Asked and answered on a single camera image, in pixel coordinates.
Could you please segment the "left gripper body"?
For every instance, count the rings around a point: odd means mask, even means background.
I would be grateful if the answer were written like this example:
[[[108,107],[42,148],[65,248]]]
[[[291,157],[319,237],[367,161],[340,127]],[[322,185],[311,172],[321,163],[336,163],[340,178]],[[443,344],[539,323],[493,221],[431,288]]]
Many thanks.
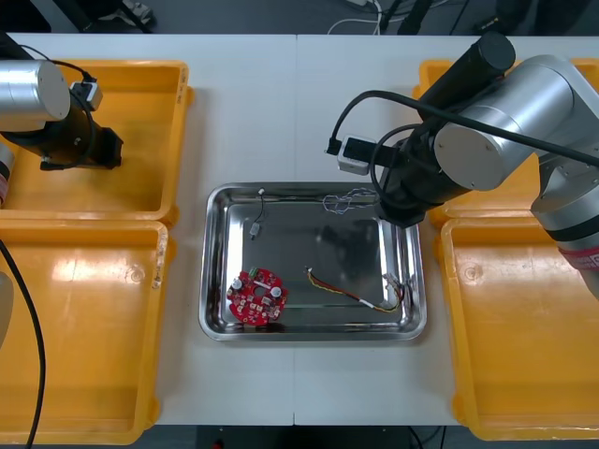
[[[99,167],[113,169],[122,163],[123,141],[108,127],[97,127],[91,160]]]

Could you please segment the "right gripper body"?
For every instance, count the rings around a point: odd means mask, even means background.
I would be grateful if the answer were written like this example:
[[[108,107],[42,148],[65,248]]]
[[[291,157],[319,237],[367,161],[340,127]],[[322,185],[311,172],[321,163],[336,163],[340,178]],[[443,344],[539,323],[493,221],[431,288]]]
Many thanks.
[[[375,210],[381,219],[400,228],[408,228],[424,220],[424,203],[404,188],[384,192]]]

